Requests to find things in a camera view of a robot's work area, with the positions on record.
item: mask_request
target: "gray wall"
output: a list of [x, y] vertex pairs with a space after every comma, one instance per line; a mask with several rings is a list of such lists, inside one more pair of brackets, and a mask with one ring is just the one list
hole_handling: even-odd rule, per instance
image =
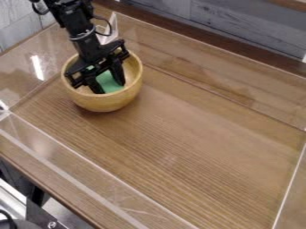
[[127, 0], [130, 4], [302, 59], [306, 13], [268, 0]]
[[51, 14], [39, 17], [28, 0], [0, 0], [0, 51], [46, 28], [54, 19]]

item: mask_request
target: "wooden bowl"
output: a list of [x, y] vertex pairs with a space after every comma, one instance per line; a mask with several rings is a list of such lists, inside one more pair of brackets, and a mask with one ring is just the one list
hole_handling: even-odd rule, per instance
[[86, 86], [75, 89], [65, 72], [71, 64], [77, 61], [78, 55], [74, 55], [66, 62], [62, 71], [63, 85], [67, 89], [73, 101], [86, 110], [94, 112], [111, 112], [122, 109], [138, 96], [142, 88], [142, 61], [131, 52], [131, 57], [125, 61], [123, 69], [126, 73], [126, 86], [122, 90], [98, 95]]

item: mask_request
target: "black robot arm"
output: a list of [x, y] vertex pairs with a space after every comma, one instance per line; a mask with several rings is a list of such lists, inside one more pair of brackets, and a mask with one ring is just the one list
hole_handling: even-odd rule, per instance
[[32, 8], [38, 14], [51, 12], [61, 26], [67, 29], [70, 40], [79, 53], [79, 59], [66, 72], [75, 88], [89, 86], [97, 94], [103, 94], [103, 87], [97, 82], [97, 76], [110, 70], [117, 83], [126, 84], [123, 61], [130, 57], [125, 47], [125, 40], [117, 40], [106, 45], [101, 45], [97, 37], [97, 26], [91, 22], [94, 18], [107, 21], [94, 14], [91, 0], [43, 0], [48, 9], [42, 12], [36, 8], [40, 0], [30, 0]]

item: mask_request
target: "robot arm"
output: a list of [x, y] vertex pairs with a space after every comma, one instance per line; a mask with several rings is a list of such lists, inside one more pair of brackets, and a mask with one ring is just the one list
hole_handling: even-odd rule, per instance
[[97, 76], [110, 70], [117, 83], [126, 84], [123, 61], [130, 57], [125, 46], [125, 40], [117, 40], [106, 45], [101, 45], [97, 37], [97, 26], [91, 22], [94, 18], [107, 21], [94, 15], [91, 0], [43, 0], [48, 10], [40, 12], [36, 3], [40, 0], [30, 0], [38, 14], [51, 12], [61, 26], [67, 29], [70, 40], [79, 53], [78, 61], [66, 72], [66, 77], [75, 88], [89, 86], [97, 94], [106, 93], [97, 82]]

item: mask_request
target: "wall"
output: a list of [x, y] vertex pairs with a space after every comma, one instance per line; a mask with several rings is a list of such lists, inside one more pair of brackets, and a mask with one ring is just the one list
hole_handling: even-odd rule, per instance
[[306, 13], [268, 0], [127, 0], [205, 30], [302, 59]]
[[0, 0], [0, 51], [46, 28], [54, 19], [38, 16], [28, 0]]

